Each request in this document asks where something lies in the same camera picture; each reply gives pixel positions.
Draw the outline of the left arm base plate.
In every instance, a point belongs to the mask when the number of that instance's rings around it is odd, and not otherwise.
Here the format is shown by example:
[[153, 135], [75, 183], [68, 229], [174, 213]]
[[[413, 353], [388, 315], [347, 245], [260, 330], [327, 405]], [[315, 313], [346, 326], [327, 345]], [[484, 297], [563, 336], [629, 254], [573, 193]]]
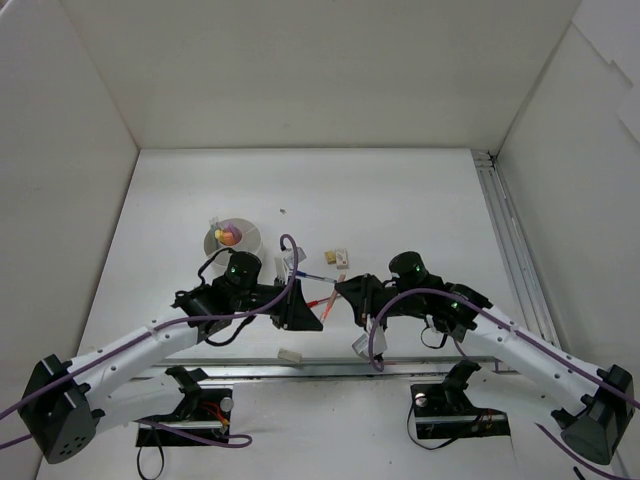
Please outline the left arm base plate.
[[[233, 393], [231, 388], [205, 388], [196, 407], [189, 414], [156, 415], [152, 421], [168, 425], [189, 435], [228, 444], [231, 433], [231, 409]], [[185, 438], [166, 430], [151, 432], [148, 425], [139, 425], [135, 440], [136, 447], [198, 447], [202, 443]]]

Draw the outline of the red gel pen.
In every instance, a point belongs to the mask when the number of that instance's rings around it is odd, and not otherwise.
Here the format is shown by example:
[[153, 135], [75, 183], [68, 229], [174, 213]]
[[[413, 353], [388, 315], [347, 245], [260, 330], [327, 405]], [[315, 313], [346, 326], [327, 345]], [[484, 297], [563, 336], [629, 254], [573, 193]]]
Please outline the red gel pen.
[[318, 305], [325, 304], [325, 303], [327, 303], [329, 300], [330, 300], [330, 297], [326, 297], [326, 298], [323, 298], [323, 299], [310, 301], [310, 302], [308, 302], [308, 303], [307, 303], [307, 306], [309, 306], [309, 307], [315, 307], [315, 306], [318, 306]]

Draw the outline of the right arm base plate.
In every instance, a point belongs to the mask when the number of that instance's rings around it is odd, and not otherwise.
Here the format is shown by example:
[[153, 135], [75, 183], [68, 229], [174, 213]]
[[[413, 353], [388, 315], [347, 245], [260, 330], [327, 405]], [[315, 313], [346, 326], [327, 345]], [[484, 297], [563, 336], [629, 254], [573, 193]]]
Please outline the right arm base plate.
[[505, 413], [475, 407], [465, 395], [450, 401], [441, 384], [412, 384], [410, 392], [409, 432], [430, 448], [462, 439], [511, 435]]

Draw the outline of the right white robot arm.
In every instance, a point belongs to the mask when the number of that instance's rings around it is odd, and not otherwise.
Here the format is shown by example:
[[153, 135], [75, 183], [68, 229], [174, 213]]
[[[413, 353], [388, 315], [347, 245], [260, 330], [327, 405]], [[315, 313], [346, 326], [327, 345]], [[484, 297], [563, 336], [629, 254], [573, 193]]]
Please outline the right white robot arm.
[[493, 357], [525, 379], [522, 386], [484, 374], [460, 361], [442, 384], [445, 405], [464, 412], [472, 405], [532, 416], [541, 428], [558, 431], [571, 452], [608, 465], [639, 408], [633, 376], [578, 359], [510, 319], [488, 298], [428, 272], [421, 256], [408, 251], [389, 264], [390, 282], [364, 274], [336, 284], [366, 332], [367, 357], [384, 369], [384, 328], [392, 317], [429, 323], [444, 336]]

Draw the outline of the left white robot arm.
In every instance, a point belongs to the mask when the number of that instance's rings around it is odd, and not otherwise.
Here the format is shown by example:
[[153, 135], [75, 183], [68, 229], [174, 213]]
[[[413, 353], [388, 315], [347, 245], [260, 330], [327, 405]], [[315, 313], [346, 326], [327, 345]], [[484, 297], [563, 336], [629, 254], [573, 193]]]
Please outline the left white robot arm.
[[98, 434], [152, 416], [185, 420], [199, 409], [201, 371], [171, 367], [148, 381], [136, 376], [165, 358], [207, 341], [237, 318], [267, 315], [278, 329], [320, 332], [299, 279], [262, 285], [251, 253], [230, 256], [211, 282], [175, 294], [179, 318], [153, 320], [93, 353], [62, 361], [56, 355], [34, 367], [17, 411], [50, 464], [64, 462]]

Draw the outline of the blue gel pen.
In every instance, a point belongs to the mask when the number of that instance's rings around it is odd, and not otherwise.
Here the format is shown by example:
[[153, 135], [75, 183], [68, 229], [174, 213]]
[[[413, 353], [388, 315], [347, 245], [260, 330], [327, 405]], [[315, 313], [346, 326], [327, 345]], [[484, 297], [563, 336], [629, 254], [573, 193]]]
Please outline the blue gel pen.
[[338, 280], [334, 279], [334, 278], [330, 278], [330, 277], [326, 277], [326, 276], [319, 276], [319, 275], [314, 275], [314, 274], [309, 274], [303, 271], [298, 270], [296, 273], [296, 277], [298, 278], [303, 278], [303, 279], [309, 279], [309, 280], [314, 280], [314, 281], [320, 281], [320, 282], [325, 282], [325, 283], [331, 283], [331, 284], [335, 284], [338, 282]]

